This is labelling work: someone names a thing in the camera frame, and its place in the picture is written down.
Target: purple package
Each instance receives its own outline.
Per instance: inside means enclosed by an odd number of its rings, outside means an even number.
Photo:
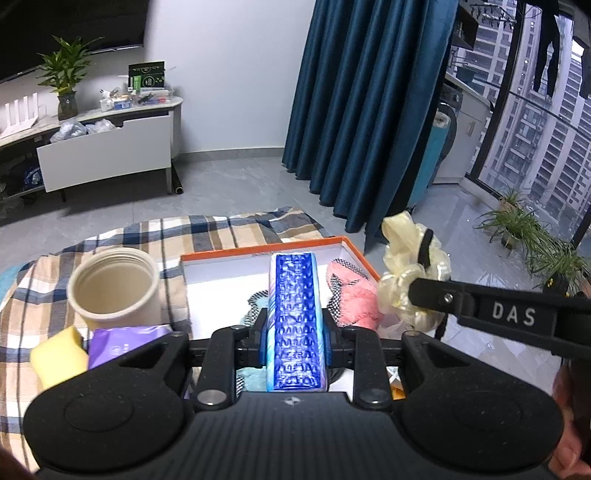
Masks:
[[[88,368],[98,367],[172,331],[169,325],[95,330],[88,348]]]

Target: beige cup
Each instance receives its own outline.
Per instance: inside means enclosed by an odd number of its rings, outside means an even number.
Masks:
[[[162,324],[154,259],[136,248],[111,248],[78,266],[68,301],[91,330]]]

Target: curtain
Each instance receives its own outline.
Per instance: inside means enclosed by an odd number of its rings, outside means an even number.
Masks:
[[[458,0],[317,0],[283,163],[373,237],[411,161]]]

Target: wall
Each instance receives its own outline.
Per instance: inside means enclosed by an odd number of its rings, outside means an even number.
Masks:
[[[145,48],[93,57],[77,89],[81,110],[119,85],[127,65],[165,60],[185,100],[185,152],[283,147],[314,0],[152,0]],[[0,85],[0,105],[36,89],[35,73]],[[40,103],[57,112],[57,98]],[[0,128],[4,118],[0,115]]]

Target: tv screen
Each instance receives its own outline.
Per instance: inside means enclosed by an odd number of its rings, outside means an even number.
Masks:
[[[93,51],[141,45],[150,0],[2,0],[0,1],[0,81],[42,63],[40,53],[81,37]]]

